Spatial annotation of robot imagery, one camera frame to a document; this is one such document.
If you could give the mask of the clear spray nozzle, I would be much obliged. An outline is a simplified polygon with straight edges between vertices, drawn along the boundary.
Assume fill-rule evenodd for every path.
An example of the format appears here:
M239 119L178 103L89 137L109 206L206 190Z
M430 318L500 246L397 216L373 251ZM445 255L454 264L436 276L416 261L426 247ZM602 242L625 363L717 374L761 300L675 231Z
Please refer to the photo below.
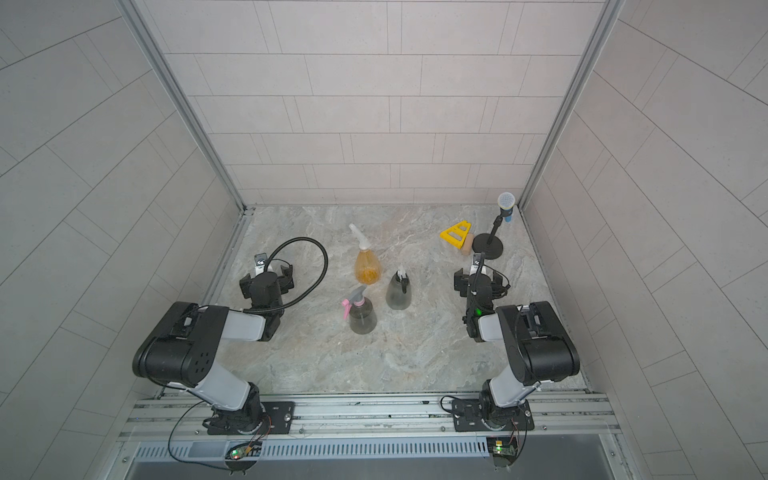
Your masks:
M359 249L361 251L367 251L371 249L371 242L355 224L350 223L349 229L357 239Z

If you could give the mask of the black white spray nozzle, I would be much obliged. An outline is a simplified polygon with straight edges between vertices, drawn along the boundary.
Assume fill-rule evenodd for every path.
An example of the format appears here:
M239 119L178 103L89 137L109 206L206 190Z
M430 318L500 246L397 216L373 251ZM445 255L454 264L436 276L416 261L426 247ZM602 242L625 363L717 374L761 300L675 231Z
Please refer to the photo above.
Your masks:
M399 268L393 276L395 288L402 294L407 294L410 288L410 279L403 267Z

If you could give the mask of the dark grey bottle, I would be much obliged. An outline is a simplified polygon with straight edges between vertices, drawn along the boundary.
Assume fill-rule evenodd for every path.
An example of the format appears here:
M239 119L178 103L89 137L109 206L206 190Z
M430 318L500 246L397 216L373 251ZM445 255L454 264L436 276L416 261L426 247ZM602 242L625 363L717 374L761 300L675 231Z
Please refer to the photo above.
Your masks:
M351 330L359 335L371 333L377 326L373 303L367 297L351 303L348 319Z

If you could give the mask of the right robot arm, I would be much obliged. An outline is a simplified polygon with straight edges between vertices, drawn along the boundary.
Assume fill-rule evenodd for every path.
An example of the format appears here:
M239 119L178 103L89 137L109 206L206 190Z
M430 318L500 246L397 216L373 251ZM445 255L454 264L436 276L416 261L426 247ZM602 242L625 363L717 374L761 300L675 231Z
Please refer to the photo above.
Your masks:
M507 358L476 400L451 401L458 432L533 429L527 397L541 384L560 382L580 369L576 347L549 302L493 305L506 290L502 281L501 274L488 276L483 268L454 273L454 290L466 300L463 322L469 337L478 343L501 342Z

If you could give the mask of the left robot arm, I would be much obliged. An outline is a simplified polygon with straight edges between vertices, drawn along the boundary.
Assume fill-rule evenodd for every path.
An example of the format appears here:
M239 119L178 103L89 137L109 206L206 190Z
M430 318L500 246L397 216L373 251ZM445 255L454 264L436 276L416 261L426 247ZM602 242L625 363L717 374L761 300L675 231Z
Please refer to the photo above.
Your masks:
M260 266L257 275L239 282L243 296L263 313L248 314L224 306L175 302L138 348L132 370L164 387L187 391L209 404L203 421L210 435L253 434L267 426L287 434L295 404L260 399L258 387L238 378L216 361L223 340L268 342L280 326L282 296L294 287L293 265L275 272Z

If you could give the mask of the pink grey spray nozzle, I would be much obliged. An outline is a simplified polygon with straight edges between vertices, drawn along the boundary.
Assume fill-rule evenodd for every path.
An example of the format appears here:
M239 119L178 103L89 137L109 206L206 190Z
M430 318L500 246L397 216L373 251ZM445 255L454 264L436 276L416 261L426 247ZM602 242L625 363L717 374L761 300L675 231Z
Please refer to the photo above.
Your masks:
M342 306L344 308L344 319L349 319L352 315L356 315L361 307L365 305L364 292L367 288L366 285L361 284L355 288L345 299L342 300Z

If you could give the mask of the orange plastic bottle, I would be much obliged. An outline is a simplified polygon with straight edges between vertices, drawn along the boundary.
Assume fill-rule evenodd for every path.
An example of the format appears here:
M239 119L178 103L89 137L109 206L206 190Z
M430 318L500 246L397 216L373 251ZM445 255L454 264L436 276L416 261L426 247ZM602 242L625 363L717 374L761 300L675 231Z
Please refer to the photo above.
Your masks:
M373 285L381 278L381 264L378 257L370 249L361 249L358 252L354 275L357 281L365 285Z

